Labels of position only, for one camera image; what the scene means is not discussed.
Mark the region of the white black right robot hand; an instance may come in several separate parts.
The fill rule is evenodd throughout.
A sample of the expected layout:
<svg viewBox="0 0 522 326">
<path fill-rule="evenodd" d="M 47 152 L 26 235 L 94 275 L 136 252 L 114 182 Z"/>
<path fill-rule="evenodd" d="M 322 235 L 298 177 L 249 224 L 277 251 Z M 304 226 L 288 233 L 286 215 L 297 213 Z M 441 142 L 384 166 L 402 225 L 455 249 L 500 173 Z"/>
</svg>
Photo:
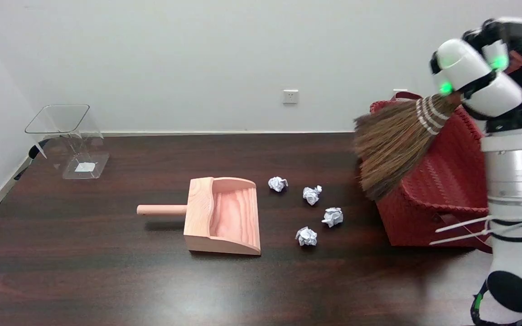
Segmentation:
<svg viewBox="0 0 522 326">
<path fill-rule="evenodd" d="M 486 20 L 430 60 L 438 93 L 459 97 L 489 133 L 522 129 L 522 17 Z"/>
</svg>

